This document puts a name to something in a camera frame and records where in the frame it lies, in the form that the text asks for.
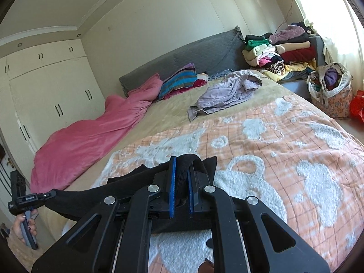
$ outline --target red plastic bag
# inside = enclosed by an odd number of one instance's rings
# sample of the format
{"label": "red plastic bag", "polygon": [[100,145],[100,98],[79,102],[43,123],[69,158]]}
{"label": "red plastic bag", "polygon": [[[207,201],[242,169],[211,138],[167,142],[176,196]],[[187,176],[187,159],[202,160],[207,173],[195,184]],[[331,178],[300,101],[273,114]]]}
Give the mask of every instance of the red plastic bag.
{"label": "red plastic bag", "polygon": [[364,123],[364,92],[358,90],[356,97],[350,103],[351,115]]}

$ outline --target striped pillow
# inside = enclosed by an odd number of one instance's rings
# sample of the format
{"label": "striped pillow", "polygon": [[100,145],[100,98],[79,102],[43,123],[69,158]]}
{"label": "striped pillow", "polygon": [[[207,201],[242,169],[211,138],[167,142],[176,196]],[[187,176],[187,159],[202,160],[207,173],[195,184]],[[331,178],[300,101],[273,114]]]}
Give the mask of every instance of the striped pillow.
{"label": "striped pillow", "polygon": [[172,76],[170,76],[162,85],[159,93],[159,99],[163,99],[164,96],[173,90],[183,87],[191,87],[197,80],[196,69],[193,63],[185,65],[179,69]]}

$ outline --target silver screw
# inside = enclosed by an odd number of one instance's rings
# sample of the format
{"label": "silver screw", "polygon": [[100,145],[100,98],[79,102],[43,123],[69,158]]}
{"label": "silver screw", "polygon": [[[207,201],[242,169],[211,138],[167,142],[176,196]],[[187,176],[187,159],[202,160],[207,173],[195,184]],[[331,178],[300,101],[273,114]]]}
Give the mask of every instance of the silver screw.
{"label": "silver screw", "polygon": [[251,205],[257,205],[258,204],[258,198],[251,196],[247,199],[248,203]]}
{"label": "silver screw", "polygon": [[206,186],[205,191],[207,193],[214,193],[216,191],[216,188],[214,186]]}
{"label": "silver screw", "polygon": [[157,192],[158,190],[159,190],[159,187],[157,185],[150,185],[148,187],[148,191],[152,192],[152,193]]}
{"label": "silver screw", "polygon": [[115,197],[113,196],[108,196],[104,199],[104,203],[107,205],[111,205],[115,203]]}

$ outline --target curtain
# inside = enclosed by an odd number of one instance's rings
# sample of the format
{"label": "curtain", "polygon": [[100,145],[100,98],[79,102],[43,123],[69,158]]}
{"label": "curtain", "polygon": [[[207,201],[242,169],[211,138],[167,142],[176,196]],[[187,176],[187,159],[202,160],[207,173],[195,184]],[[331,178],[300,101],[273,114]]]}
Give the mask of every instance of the curtain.
{"label": "curtain", "polygon": [[354,93],[364,87],[364,28],[347,0],[295,0],[307,26],[322,37],[327,63],[340,62],[352,74]]}

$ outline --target floor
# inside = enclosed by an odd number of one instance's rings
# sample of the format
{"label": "floor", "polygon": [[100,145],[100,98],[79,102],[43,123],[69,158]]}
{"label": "floor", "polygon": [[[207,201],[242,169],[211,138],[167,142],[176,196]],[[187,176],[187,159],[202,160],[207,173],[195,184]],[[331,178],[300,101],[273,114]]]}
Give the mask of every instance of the floor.
{"label": "floor", "polygon": [[354,119],[336,120],[336,122],[364,144],[364,123]]}

